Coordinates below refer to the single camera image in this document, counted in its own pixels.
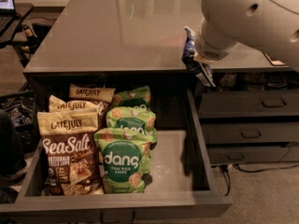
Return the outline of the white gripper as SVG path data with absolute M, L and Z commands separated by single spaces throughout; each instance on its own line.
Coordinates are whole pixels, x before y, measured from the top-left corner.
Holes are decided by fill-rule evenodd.
M 202 19 L 194 39 L 195 60 L 201 63 L 220 61 L 232 53 L 238 42 Z

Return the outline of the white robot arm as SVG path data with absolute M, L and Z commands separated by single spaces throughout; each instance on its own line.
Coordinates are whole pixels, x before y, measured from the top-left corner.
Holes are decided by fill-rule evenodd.
M 299 0 L 201 0 L 195 50 L 219 61 L 241 43 L 299 69 Z

